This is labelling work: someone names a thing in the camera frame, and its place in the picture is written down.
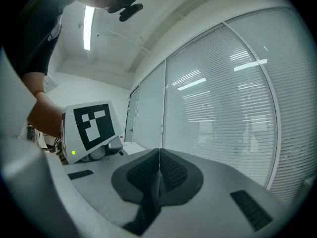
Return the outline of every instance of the black slot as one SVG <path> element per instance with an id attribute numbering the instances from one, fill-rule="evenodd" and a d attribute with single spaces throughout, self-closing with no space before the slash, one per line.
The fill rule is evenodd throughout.
<path id="1" fill-rule="evenodd" d="M 79 172 L 68 174 L 68 177 L 71 180 L 74 180 L 74 179 L 78 179 L 78 178 L 82 178 L 82 177 L 86 177 L 86 176 L 92 175 L 93 173 L 94 172 L 92 172 L 91 170 L 84 170 L 84 171 L 79 171 Z"/>
<path id="2" fill-rule="evenodd" d="M 255 232 L 273 220 L 246 191 L 236 191 L 231 193 L 230 196 L 236 202 Z"/>

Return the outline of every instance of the man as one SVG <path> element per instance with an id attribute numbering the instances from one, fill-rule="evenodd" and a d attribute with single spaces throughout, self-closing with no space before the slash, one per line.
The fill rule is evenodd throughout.
<path id="1" fill-rule="evenodd" d="M 8 15 L 3 17 L 7 26 L 3 46 L 13 68 L 37 99 L 28 122 L 36 129 L 60 138 L 62 108 L 45 95 L 43 81 L 59 37 L 63 9 L 75 0 L 14 1 Z M 76 1 L 114 13 L 135 0 Z"/>

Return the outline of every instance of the black vent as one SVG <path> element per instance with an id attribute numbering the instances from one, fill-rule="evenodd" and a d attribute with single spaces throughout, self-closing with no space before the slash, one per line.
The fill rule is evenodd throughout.
<path id="1" fill-rule="evenodd" d="M 244 190 L 231 193 L 230 196 L 239 206 L 255 232 L 265 227 L 273 220 Z"/>
<path id="2" fill-rule="evenodd" d="M 160 156 L 160 171 L 163 176 L 166 192 L 182 185 L 188 177 L 187 169 L 166 154 Z"/>
<path id="3" fill-rule="evenodd" d="M 78 178 L 81 178 L 81 177 L 86 177 L 86 176 L 92 175 L 93 173 L 94 172 L 92 172 L 91 170 L 84 170 L 84 171 L 68 174 L 68 177 L 71 180 L 74 180 L 74 179 L 78 179 Z"/>
<path id="4" fill-rule="evenodd" d="M 159 171 L 159 154 L 155 154 L 127 172 L 127 180 L 145 194 L 151 187 Z"/>

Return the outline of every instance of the white table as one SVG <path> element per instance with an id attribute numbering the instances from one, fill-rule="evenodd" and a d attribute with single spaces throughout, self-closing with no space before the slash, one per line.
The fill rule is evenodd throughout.
<path id="1" fill-rule="evenodd" d="M 135 142 L 124 142 L 123 143 L 123 149 L 129 155 L 130 154 L 134 154 L 134 153 L 138 153 L 138 152 L 142 152 L 142 151 L 146 150 L 145 148 L 143 148 L 142 146 L 138 145 Z"/>

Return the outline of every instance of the window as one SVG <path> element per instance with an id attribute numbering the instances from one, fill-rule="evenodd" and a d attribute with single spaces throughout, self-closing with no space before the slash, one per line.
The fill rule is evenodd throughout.
<path id="1" fill-rule="evenodd" d="M 260 59 L 273 83 L 282 123 L 281 150 L 270 191 L 285 205 L 316 173 L 316 50 L 295 13 L 263 11 L 229 23 Z"/>
<path id="2" fill-rule="evenodd" d="M 219 26 L 170 57 L 166 73 L 164 148 L 228 164 L 265 185 L 276 115 L 262 70 L 241 40 Z"/>
<path id="3" fill-rule="evenodd" d="M 165 63 L 140 85 L 133 141 L 146 149 L 161 147 L 164 81 Z"/>

